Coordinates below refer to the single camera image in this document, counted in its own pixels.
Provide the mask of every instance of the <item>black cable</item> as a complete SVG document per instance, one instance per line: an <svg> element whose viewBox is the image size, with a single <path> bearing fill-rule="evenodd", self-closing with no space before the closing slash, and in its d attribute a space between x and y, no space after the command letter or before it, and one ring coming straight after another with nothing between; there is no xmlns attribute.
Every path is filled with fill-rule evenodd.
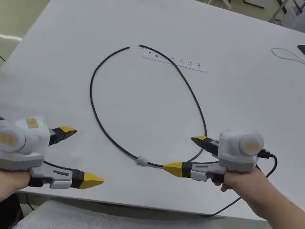
<svg viewBox="0 0 305 229"><path fill-rule="evenodd" d="M147 46L144 46L144 45L139 45L139 47L141 48L145 48L145 49L149 49L149 50L152 50L153 52L161 55L162 57L164 57L165 59L167 59L175 68L176 70L178 71L178 73L180 74L180 76L183 78L184 82L186 83L187 87L189 88L195 102L196 102L196 105L198 107L198 110L199 110L199 113L200 113L200 116L201 116L201 119L202 119L202 122L203 122L203 126L204 126L204 132L205 132L205 136L207 136L207 128L206 128L206 123L205 123L205 119L204 119L204 116L203 116L203 113L202 113L202 110L200 108L200 105L198 103L198 100L191 88L191 86L189 85L189 83L187 82L185 76L182 74L182 72L180 71L180 69L178 68L178 66L170 59L168 58L167 56L165 56L163 53L155 50L155 49L152 49L150 47L147 47ZM136 160L138 157L133 155L132 153L130 153L129 151L127 151L126 149L124 149L122 146L120 146L108 133L107 131L105 130L105 128L103 127L102 123L100 122L100 119L97 115L97 112L95 110L95 106L94 106L94 102L93 102L93 96L92 96L92 86L93 86L93 80L94 80L94 77L97 73L97 71L99 70L99 68L109 59L111 58L112 56L114 56L115 54L118 54L124 50L127 50L129 49L129 47L126 47L126 48L123 48L123 49L120 49L118 51L115 51L114 53L110 54L109 56L107 56L97 67L96 69L94 70L93 74L92 74L92 77L91 77L91 82L90 82L90 102L91 102L91 107L92 107L92 110L93 110L93 113L94 113L94 116L95 116L95 119L96 121L98 122L101 130L104 132L104 134L107 136L107 138L117 147L119 148L122 152L124 152L126 155L130 156L132 159ZM201 153L203 152L203 149L201 149L199 151L198 154L196 154L194 157L192 157L190 160L188 160L188 162L190 161L193 161L195 160ZM272 170L267 174L266 177L269 177L276 169L277 167L277 158L276 156L272 155L272 154L268 154L267 157L273 157L274 158L274 167L272 168ZM159 165L159 164L155 164L155 163L152 163L152 162L148 162L148 165L150 166L153 166L153 167L157 167L157 168L163 168L163 165ZM204 217L213 217L215 215L218 215L219 213L225 211L226 209L228 209L230 206L232 206L233 204L235 204L237 201L239 201L241 198L238 198L236 199L235 201L233 201L231 204L227 205L226 207L224 207L223 209L217 211L216 213L214 214L211 214L211 215L203 215Z"/></svg>
<svg viewBox="0 0 305 229"><path fill-rule="evenodd" d="M32 207L32 205L30 204L30 202L29 202L29 196L28 196L28 194L26 193L25 194L25 198L26 198L26 201L27 201L27 204L29 205L29 207L34 211L35 209Z"/></svg>
<svg viewBox="0 0 305 229"><path fill-rule="evenodd" d="M2 59L4 62L6 62L6 60L2 56L0 56L0 59Z"/></svg>
<svg viewBox="0 0 305 229"><path fill-rule="evenodd" d="M202 122L203 122L203 126L204 126L204 135L207 136L207 128L206 128L206 123L205 123L205 120L204 120L204 116L203 116L203 113L202 113L202 110L200 108L200 105L198 103L198 100L191 88L191 86L189 85L189 83L187 82L185 76L182 74L182 72L180 71L180 69L178 68L178 66L170 59L168 58L167 56L165 56L164 54L162 54L161 52L155 50L155 49L152 49L150 47L147 47L147 46L144 46L144 45L139 45L139 47L141 48L145 48L145 49L149 49L149 50L152 50L153 52L163 56L165 59L167 59L175 68L176 70L178 71L178 73L180 74L180 76L183 78L184 82L186 83L187 87L189 88L194 100L195 100L195 103L198 107L198 110L199 110L199 113L200 113L200 116L201 116L201 119L202 119ZM130 153L129 151L127 151L125 148L123 148L121 145L119 145L108 133L107 131L105 130L104 126L102 125L98 115L97 115L97 112L95 110L95 106L94 106L94 102L93 102L93 95L92 95L92 86L93 86L93 80L94 80L94 77L97 73L97 71L99 70L99 68L109 59L111 58L112 56L114 56L115 54L118 54L124 50L127 50L129 49L129 47L125 47L123 49L120 49L118 51L115 51L114 53L110 54L109 56L107 56L97 67L96 69L94 70L93 74L92 74L92 77L91 77L91 82L90 82L90 102L91 102L91 107L92 107L92 110L93 110L93 113L94 113L94 116L95 116L95 119L98 123L98 125L100 126L101 130L104 132L104 134L106 135L106 137L117 147L119 148L123 153L125 153L126 155L128 155L129 157L131 157L132 159L134 160L137 160L138 157L133 155L132 153ZM200 154L202 153L202 150L199 151L198 154L196 154L193 158L191 158L191 160L189 161L192 161L192 160L195 160ZM156 168L163 168L163 165L159 165L159 164L156 164L156 163L152 163L152 162L148 162L147 163L148 165L150 166L153 166L153 167L156 167Z"/></svg>
<svg viewBox="0 0 305 229"><path fill-rule="evenodd" d="M274 171L275 171L276 168L277 168L277 158L276 158L276 156L273 155L273 154L270 154L269 156L272 157L272 158L274 159L274 165L273 165L273 168L270 170L270 172L266 175L266 177L270 177L270 175L273 174ZM237 202L238 202L239 200L241 200L241 199L242 199L241 197L237 198L237 199L234 200L231 204L225 206L223 209L221 209L221 210L215 212L214 214L211 214L211 215L201 215L201 216L204 216L204 217L207 217L207 218L216 216L216 215L218 215L219 213L221 213L221 212L227 210L230 206L232 206L233 204L237 203Z"/></svg>
<svg viewBox="0 0 305 229"><path fill-rule="evenodd" d="M60 168L60 169L64 169L64 170L69 170L69 171L72 171L73 169L72 168L66 168L66 167L61 167L61 166L57 166L55 164L52 164L50 162L47 162L47 161L43 161L45 164L49 165L49 166L53 166L55 168Z"/></svg>

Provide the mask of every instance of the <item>white power strip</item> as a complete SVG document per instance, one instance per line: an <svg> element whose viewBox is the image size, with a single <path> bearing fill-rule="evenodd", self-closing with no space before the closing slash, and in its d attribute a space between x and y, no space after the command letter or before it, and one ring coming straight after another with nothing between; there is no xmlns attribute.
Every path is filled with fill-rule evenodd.
<svg viewBox="0 0 305 229"><path fill-rule="evenodd" d="M160 61L160 62L163 62L163 63L171 64L163 56L161 56L161 55L157 54L156 52L151 51L149 49L144 49L143 50L142 57L144 57L146 59L154 60L154 61ZM200 71L200 72L203 72L203 73L207 72L203 69L201 63L193 62L193 61L185 61L184 59L176 59L172 56L170 56L169 58L179 67L189 68L189 69L193 69L193 70Z"/></svg>

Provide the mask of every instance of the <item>human hand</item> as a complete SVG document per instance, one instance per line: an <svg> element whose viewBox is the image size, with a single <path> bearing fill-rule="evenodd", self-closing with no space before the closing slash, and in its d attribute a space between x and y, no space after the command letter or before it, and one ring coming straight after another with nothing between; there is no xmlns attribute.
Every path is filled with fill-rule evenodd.
<svg viewBox="0 0 305 229"><path fill-rule="evenodd" d="M254 213L262 218L265 217L266 205L270 203L273 195L278 193L268 178L257 168L247 174L227 172L224 175L224 183L215 183L215 185L222 185L222 192L234 189Z"/></svg>
<svg viewBox="0 0 305 229"><path fill-rule="evenodd" d="M0 202L27 187L29 181L30 173L27 171L0 171Z"/></svg>

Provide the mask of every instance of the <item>white table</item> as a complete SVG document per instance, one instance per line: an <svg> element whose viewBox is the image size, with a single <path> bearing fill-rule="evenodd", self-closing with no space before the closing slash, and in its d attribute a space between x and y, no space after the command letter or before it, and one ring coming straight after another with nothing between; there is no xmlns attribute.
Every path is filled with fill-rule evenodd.
<svg viewBox="0 0 305 229"><path fill-rule="evenodd" d="M207 73L182 69L203 109L208 135L226 128L259 131L279 167L271 181L305 209L305 67L273 56L282 47L299 55L305 34L196 1L53 0L0 73L1 116L45 116L50 127L78 134L49 148L47 160L105 179L87 190L26 188L37 194L192 213L214 213L236 198L211 182L176 178L137 166L99 129L90 106L89 82L97 73L96 109L122 146L156 163L185 161L202 135L195 103L176 70L142 58L138 44L204 63ZM213 161L202 154L199 161ZM272 160L261 160L264 171ZM222 216L257 219L240 201Z"/></svg>

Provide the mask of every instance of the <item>yellow fingertip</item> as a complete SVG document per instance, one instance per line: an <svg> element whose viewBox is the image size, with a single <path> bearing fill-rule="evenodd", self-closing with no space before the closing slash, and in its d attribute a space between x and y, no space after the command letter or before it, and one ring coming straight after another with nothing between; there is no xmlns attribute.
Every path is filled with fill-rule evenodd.
<svg viewBox="0 0 305 229"><path fill-rule="evenodd" d="M191 139L193 139L193 138L199 139L199 140L204 140L204 139L206 139L206 138L208 138L208 137L207 137L207 136L196 136L196 137L191 137Z"/></svg>
<svg viewBox="0 0 305 229"><path fill-rule="evenodd" d="M60 126L59 127L60 129L62 129L63 132L67 133L69 131L77 131L76 129L72 128L72 127L69 127L69 126Z"/></svg>
<svg viewBox="0 0 305 229"><path fill-rule="evenodd" d="M182 163L173 162L163 166L163 169L176 177L182 177Z"/></svg>
<svg viewBox="0 0 305 229"><path fill-rule="evenodd" d="M104 183L104 179L102 179L94 174L85 172L84 180L81 183L79 189L86 189L86 188L94 187L97 185L101 185L102 183Z"/></svg>

